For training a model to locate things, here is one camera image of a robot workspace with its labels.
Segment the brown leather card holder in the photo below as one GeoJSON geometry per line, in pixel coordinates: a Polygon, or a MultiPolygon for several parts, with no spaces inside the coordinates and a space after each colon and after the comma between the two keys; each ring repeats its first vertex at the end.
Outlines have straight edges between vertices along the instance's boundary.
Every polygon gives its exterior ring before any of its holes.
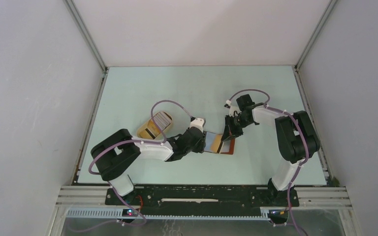
{"type": "Polygon", "coordinates": [[[235,139],[222,141],[222,134],[205,132],[205,152],[214,154],[233,155],[235,149],[235,139]]]}

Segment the gold credit card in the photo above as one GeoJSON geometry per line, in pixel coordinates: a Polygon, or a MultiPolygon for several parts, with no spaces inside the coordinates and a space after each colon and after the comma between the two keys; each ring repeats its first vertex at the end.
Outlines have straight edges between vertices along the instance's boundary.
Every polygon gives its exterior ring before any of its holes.
{"type": "Polygon", "coordinates": [[[210,148],[212,153],[221,152],[221,146],[222,146],[221,137],[222,137],[222,134],[217,134],[213,138],[212,143],[211,143],[211,148],[210,148]]]}

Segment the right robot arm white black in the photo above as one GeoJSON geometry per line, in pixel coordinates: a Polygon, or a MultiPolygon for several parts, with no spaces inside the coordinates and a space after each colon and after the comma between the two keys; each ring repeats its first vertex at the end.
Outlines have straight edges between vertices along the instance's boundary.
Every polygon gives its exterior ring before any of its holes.
{"type": "Polygon", "coordinates": [[[266,124],[275,130],[283,159],[269,179],[266,198],[270,204],[280,205],[294,186],[300,169],[320,149],[320,140],[308,113],[289,113],[266,103],[254,103],[248,94],[238,97],[236,104],[227,100],[225,107],[229,113],[225,116],[223,142],[242,136],[243,129],[252,124],[266,124]]]}

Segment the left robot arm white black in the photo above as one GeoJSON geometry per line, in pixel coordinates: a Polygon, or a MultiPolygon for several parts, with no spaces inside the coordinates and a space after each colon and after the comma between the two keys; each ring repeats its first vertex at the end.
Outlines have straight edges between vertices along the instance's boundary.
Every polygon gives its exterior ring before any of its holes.
{"type": "Polygon", "coordinates": [[[125,171],[135,160],[178,161],[191,152],[203,153],[205,139],[206,133],[196,127],[167,138],[165,142],[136,138],[127,129],[120,129],[92,148],[93,160],[88,171],[101,176],[115,189],[117,199],[124,205],[130,205],[135,201],[136,192],[125,171]]]}

